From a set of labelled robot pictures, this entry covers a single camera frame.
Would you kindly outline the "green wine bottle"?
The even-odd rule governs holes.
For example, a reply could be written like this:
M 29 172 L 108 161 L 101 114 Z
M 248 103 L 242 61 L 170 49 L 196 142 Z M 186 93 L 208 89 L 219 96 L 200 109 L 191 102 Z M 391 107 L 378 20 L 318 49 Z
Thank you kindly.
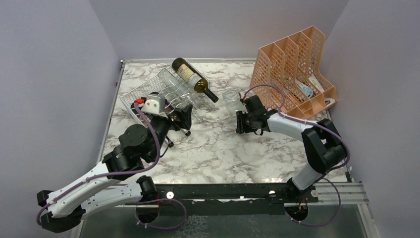
M 175 131 L 181 131 L 187 137 L 191 135 L 190 130 L 186 128 L 188 120 L 183 113 L 172 112 L 170 118 L 173 121 L 173 128 Z
M 205 94 L 214 103 L 219 100 L 219 97 L 210 90 L 208 80 L 187 60 L 176 58 L 171 67 L 187 84 L 192 86 L 195 92 Z

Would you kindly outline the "clear round liquor bottle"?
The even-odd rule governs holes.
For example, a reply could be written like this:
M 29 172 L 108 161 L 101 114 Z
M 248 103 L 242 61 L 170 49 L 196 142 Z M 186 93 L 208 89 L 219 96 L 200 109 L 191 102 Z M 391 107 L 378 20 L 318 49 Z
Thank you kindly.
M 242 90 L 239 88 L 230 88 L 223 92 L 222 97 L 227 110 L 227 115 L 232 117 L 238 111 L 246 111 L 245 106 L 240 101 Z

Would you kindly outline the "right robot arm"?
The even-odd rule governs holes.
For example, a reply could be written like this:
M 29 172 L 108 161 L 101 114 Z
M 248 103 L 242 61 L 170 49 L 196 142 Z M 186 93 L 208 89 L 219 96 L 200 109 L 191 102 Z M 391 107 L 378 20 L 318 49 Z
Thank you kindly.
M 241 103 L 246 110 L 236 112 L 237 134 L 275 132 L 304 145 L 307 163 L 286 183 L 284 195 L 289 200 L 299 201 L 314 183 L 348 158 L 348 150 L 331 120 L 302 120 L 267 110 L 258 96 L 242 99 Z

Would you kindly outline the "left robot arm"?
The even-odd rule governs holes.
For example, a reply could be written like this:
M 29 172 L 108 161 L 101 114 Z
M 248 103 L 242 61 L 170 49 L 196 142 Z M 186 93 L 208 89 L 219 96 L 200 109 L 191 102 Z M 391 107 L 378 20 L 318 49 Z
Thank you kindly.
M 145 175 L 144 163 L 150 169 L 157 165 L 170 130 L 190 129 L 193 107 L 172 107 L 153 99 L 137 100 L 133 107 L 143 122 L 129 126 L 120 135 L 119 145 L 98 164 L 61 189 L 37 193 L 39 226 L 62 233 L 107 208 L 160 202 L 153 179 Z

